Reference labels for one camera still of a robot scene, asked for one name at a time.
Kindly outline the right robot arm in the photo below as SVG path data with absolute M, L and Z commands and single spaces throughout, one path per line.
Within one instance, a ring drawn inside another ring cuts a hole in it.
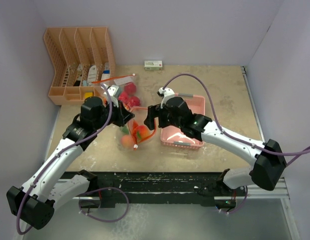
M 148 129 L 153 130 L 155 120 L 158 120 L 159 128 L 176 127 L 191 139 L 223 148 L 249 163 L 248 167 L 226 169 L 221 174 L 217 190 L 223 196 L 249 185 L 272 191 L 286 168 L 278 142 L 270 139 L 264 143 L 237 133 L 231 138 L 211 118 L 193 113 L 181 97 L 175 96 L 164 104 L 151 105 L 147 111 L 144 124 Z

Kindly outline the red apple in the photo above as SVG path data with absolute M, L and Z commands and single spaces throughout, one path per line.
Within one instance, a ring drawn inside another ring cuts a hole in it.
M 124 86 L 124 91 L 128 94 L 128 95 L 134 95 L 137 91 L 137 87 L 133 82 L 128 82 L 127 84 L 125 84 Z

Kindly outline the peach plastic file organizer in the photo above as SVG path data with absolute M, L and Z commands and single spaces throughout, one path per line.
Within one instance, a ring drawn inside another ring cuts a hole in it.
M 83 86 L 92 65 L 97 67 L 101 80 L 104 64 L 109 63 L 111 77 L 116 75 L 116 61 L 107 27 L 49 27 L 44 42 L 53 64 L 55 75 L 49 98 L 57 105 L 80 105 L 84 93 L 102 95 L 99 86 Z

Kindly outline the dark red round fruit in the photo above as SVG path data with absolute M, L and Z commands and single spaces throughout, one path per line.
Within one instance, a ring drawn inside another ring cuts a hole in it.
M 130 96 L 125 91 L 123 91 L 118 97 L 118 100 L 120 100 L 122 103 L 127 103 L 129 99 Z

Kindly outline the pink perforated plastic basket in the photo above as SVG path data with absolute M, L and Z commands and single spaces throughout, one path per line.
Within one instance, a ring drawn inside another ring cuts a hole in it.
M 205 115 L 204 96 L 185 93 L 176 93 L 175 96 L 183 98 L 193 113 Z M 160 140 L 166 146 L 174 148 L 187 148 L 191 150 L 198 150 L 204 145 L 204 142 L 187 137 L 181 132 L 180 129 L 174 126 L 162 128 Z

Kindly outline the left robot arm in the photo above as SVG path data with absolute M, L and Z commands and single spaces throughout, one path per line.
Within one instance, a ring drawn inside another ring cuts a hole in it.
M 19 235 L 29 231 L 21 229 L 21 221 L 30 229 L 40 230 L 70 199 L 83 194 L 92 196 L 98 191 L 97 176 L 86 170 L 79 171 L 62 185 L 56 184 L 105 127 L 111 124 L 122 127 L 133 118 L 134 114 L 126 110 L 121 101 L 110 100 L 104 104 L 99 97 L 84 101 L 80 113 L 74 116 L 45 163 L 21 187 L 12 186 L 7 192 L 10 210 L 17 217 Z

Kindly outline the blue white box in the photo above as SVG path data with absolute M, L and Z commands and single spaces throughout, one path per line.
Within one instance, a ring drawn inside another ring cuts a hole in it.
M 101 76 L 101 81 L 107 80 L 111 77 L 110 70 L 104 70 Z

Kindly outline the clear orange-zipper top bag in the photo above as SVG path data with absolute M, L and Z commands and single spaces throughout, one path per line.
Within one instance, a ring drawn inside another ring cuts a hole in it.
M 107 87 L 108 92 L 113 91 L 113 96 L 121 101 L 124 107 L 130 110 L 132 107 L 142 105 L 142 97 L 138 90 L 138 75 L 133 73 L 111 78 L 105 78 L 91 82 L 91 85 Z

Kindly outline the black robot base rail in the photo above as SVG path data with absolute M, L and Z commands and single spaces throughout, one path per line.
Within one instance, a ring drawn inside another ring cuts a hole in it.
M 220 172 L 101 172 L 88 174 L 94 183 L 80 195 L 83 207 L 117 204 L 195 204 L 232 209 L 245 196 L 244 187 L 222 186 Z

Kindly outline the clear orange-zipper bag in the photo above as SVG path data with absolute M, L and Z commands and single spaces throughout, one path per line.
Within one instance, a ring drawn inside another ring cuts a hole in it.
M 135 151 L 141 149 L 156 135 L 157 127 L 153 130 L 144 124 L 148 109 L 146 107 L 134 106 L 131 108 L 134 118 L 129 120 L 124 126 L 119 127 L 116 132 L 118 148 L 121 151 Z
M 91 82 L 91 85 L 107 87 L 108 92 L 113 91 L 113 96 L 121 101 L 124 107 L 130 110 L 132 107 L 142 105 L 142 97 L 138 90 L 138 75 L 133 73 L 111 78 L 105 78 Z

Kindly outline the green white small box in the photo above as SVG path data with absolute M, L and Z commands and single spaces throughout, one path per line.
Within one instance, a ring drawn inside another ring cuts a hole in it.
M 145 60 L 144 70 L 146 71 L 161 71 L 163 69 L 163 62 L 161 60 Z

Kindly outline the white leaflet package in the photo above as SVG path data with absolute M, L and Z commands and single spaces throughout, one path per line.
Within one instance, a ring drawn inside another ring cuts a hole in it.
M 92 65 L 88 71 L 87 86 L 92 86 L 93 82 L 96 81 L 96 78 L 97 78 L 97 67 L 95 65 Z

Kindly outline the watermelon slice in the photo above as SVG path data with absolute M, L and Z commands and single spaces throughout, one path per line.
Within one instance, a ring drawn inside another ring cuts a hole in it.
M 132 135 L 136 142 L 140 142 L 147 135 L 147 128 L 142 124 L 138 124 L 135 120 L 132 123 Z

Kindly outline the yellow grey stamp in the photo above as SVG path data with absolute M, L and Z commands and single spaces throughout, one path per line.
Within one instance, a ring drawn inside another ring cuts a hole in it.
M 94 96 L 93 92 L 86 92 L 86 93 L 84 93 L 84 99 L 87 99 L 87 98 L 90 98 L 90 97 L 93 97 L 93 96 Z

